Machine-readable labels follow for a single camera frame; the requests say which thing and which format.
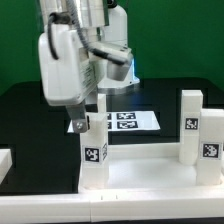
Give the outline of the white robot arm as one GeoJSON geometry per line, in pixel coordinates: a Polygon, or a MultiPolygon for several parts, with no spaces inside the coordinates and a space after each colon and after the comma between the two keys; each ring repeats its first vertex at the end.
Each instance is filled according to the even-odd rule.
{"type": "Polygon", "coordinates": [[[97,85],[104,61],[91,49],[108,24],[104,0],[39,0],[44,31],[38,53],[44,96],[64,106],[76,133],[89,129],[88,104],[97,104],[97,85]]]}

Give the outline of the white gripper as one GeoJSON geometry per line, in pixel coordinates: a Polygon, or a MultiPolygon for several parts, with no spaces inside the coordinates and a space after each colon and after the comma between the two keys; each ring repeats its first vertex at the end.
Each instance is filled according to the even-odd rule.
{"type": "Polygon", "coordinates": [[[58,60],[52,57],[48,35],[39,38],[39,62],[43,92],[51,106],[66,106],[75,133],[88,131],[86,109],[80,104],[97,86],[93,64],[80,45],[76,30],[68,25],[52,26],[58,60]]]}

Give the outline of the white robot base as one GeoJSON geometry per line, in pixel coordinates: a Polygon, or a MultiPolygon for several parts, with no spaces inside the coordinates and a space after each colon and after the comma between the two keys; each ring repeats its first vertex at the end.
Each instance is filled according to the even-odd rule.
{"type": "MultiPolygon", "coordinates": [[[[128,17],[126,11],[119,5],[108,9],[109,25],[104,27],[103,40],[105,42],[128,46],[128,17]]],[[[135,76],[134,65],[129,68],[123,81],[115,81],[104,77],[98,84],[100,93],[107,95],[119,95],[136,90],[140,80],[135,76]]]]}

